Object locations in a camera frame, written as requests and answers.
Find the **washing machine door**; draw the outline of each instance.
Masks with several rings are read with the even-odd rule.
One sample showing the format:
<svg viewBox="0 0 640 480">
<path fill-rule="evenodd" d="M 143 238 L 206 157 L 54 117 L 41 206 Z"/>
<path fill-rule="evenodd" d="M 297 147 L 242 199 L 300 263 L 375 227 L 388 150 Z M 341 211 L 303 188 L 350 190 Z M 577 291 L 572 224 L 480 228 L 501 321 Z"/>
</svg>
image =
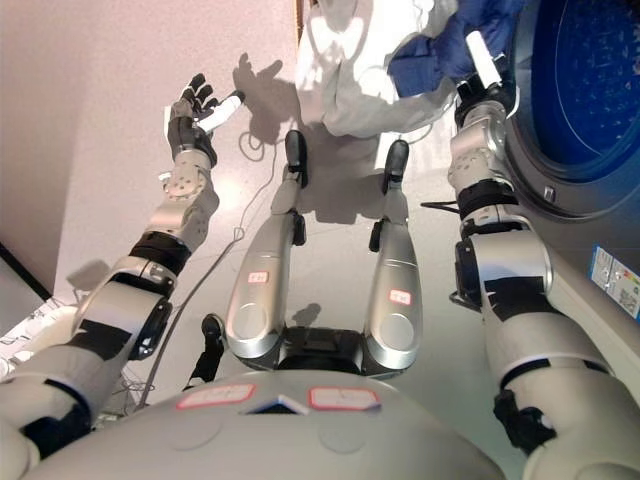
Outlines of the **washing machine door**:
<svg viewBox="0 0 640 480">
<path fill-rule="evenodd" d="M 560 223 L 638 217 L 640 3 L 533 0 L 511 58 L 521 102 L 507 148 L 524 203 Z"/>
</svg>

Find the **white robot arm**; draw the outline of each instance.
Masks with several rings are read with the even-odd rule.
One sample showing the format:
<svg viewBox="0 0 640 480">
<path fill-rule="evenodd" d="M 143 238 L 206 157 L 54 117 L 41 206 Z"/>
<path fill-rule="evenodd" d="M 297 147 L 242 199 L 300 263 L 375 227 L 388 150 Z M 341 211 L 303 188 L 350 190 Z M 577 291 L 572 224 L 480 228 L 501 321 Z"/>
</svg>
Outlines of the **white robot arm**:
<svg viewBox="0 0 640 480">
<path fill-rule="evenodd" d="M 174 168 L 164 201 L 131 253 L 79 309 L 71 340 L 38 353 L 0 383 L 3 480 L 20 478 L 87 434 L 126 362 L 153 353 L 171 312 L 176 277 L 205 240 L 218 207 L 209 135 L 243 99 L 235 92 L 217 114 L 217 101 L 206 103 L 212 93 L 198 74 L 174 103 L 168 131 Z M 205 115 L 207 130 L 196 123 Z"/>
<path fill-rule="evenodd" d="M 500 388 L 494 413 L 530 454 L 527 480 L 638 479 L 640 409 L 582 328 L 547 299 L 553 266 L 505 168 L 513 90 L 476 55 L 483 66 L 462 87 L 449 181 L 462 219 L 458 290 L 484 317 Z"/>
</svg>

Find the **red-bordered label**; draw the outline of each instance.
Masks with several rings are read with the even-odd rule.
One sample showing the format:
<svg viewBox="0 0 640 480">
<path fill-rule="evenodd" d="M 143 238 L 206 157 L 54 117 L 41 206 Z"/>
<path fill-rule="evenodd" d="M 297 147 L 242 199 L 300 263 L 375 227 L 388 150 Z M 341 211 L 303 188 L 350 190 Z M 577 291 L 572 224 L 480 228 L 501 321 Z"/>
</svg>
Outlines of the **red-bordered label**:
<svg viewBox="0 0 640 480">
<path fill-rule="evenodd" d="M 187 408 L 213 407 L 216 405 L 230 405 L 233 403 L 246 402 L 251 398 L 256 386 L 251 383 L 241 385 L 220 385 L 209 387 L 188 395 L 178 402 L 176 408 L 185 410 Z"/>
<path fill-rule="evenodd" d="M 269 272 L 251 272 L 247 278 L 249 283 L 267 283 L 269 281 Z"/>
<path fill-rule="evenodd" d="M 401 305 L 411 305 L 411 293 L 404 290 L 391 290 L 389 292 L 389 300 Z"/>
<path fill-rule="evenodd" d="M 367 388 L 313 387 L 309 405 L 316 410 L 368 410 L 380 405 L 380 400 Z"/>
</svg>

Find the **white shirt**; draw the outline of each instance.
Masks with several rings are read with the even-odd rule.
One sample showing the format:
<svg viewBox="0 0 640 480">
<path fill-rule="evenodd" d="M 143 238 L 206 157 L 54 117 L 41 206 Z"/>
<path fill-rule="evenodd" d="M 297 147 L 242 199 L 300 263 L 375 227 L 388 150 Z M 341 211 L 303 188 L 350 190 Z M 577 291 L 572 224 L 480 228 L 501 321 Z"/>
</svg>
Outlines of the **white shirt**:
<svg viewBox="0 0 640 480">
<path fill-rule="evenodd" d="M 398 98 L 387 66 L 417 33 L 434 36 L 457 6 L 434 0 L 320 0 L 305 24 L 296 67 L 302 121 L 333 135 L 410 132 L 451 105 L 449 79 L 434 92 Z"/>
</svg>

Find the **white label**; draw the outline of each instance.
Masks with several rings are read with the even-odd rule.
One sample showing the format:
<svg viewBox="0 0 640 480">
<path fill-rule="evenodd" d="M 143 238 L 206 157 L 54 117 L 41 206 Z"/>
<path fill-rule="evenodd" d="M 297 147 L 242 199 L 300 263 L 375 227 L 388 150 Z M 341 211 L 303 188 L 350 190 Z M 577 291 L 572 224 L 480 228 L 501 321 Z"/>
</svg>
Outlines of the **white label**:
<svg viewBox="0 0 640 480">
<path fill-rule="evenodd" d="M 269 281 L 269 272 L 251 272 L 248 281 L 249 283 L 267 283 Z"/>
<path fill-rule="evenodd" d="M 211 407 L 215 405 L 228 405 L 231 403 L 242 403 L 253 395 L 256 386 L 253 384 L 246 385 L 222 385 L 219 387 L 206 388 L 192 393 L 186 398 L 180 400 L 176 408 L 184 410 L 185 408 Z"/>
<path fill-rule="evenodd" d="M 317 410 L 368 410 L 380 401 L 376 392 L 365 388 L 314 387 L 309 404 Z"/>
<path fill-rule="evenodd" d="M 404 290 L 391 290 L 389 292 L 389 300 L 393 303 L 401 303 L 402 305 L 411 305 L 411 294 Z"/>
<path fill-rule="evenodd" d="M 625 312 L 640 320 L 640 276 L 600 247 L 593 256 L 591 280 Z"/>
<path fill-rule="evenodd" d="M 603 290 L 609 286 L 612 265 L 613 257 L 602 248 L 596 248 L 591 266 L 591 280 Z"/>
</svg>

